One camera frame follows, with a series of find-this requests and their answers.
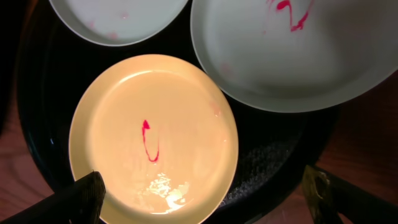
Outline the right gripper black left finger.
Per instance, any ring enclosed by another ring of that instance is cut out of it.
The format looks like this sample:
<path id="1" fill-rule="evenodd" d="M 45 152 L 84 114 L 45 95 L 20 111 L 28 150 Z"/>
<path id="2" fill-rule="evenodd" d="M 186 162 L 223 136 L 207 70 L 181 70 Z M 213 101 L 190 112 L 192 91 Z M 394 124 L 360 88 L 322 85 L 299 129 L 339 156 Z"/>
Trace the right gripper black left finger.
<path id="1" fill-rule="evenodd" d="M 102 176 L 94 171 L 1 223 L 99 223 L 105 194 Z"/>

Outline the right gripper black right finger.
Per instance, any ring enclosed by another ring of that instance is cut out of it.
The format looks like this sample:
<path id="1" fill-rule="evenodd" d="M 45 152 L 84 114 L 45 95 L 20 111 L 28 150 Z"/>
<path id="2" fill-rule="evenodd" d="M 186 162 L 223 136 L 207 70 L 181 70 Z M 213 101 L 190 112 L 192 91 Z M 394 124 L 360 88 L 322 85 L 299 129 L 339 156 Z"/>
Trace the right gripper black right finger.
<path id="1" fill-rule="evenodd" d="M 397 223 L 397 206 L 318 167 L 305 166 L 302 189 L 314 223 Z"/>

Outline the yellow plate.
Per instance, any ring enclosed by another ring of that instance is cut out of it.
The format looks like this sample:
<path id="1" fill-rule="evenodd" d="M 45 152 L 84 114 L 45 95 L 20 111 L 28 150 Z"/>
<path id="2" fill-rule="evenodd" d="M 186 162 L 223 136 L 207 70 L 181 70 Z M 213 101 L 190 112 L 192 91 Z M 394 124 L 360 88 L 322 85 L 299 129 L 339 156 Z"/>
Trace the yellow plate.
<path id="1" fill-rule="evenodd" d="M 221 204 L 238 163 L 238 132 L 222 91 L 168 55 L 109 67 L 70 126 L 74 179 L 100 173 L 105 223 L 201 223 Z"/>

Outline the mint plate with zigzag stain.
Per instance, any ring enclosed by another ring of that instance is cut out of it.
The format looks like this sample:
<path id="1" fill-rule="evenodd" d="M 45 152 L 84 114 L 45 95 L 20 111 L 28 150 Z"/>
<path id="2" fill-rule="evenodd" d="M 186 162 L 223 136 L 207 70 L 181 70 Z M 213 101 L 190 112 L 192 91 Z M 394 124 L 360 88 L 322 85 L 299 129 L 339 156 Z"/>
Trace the mint plate with zigzag stain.
<path id="1" fill-rule="evenodd" d="M 397 0 L 197 0 L 190 28 L 205 72 L 260 110 L 335 106 L 397 70 Z"/>

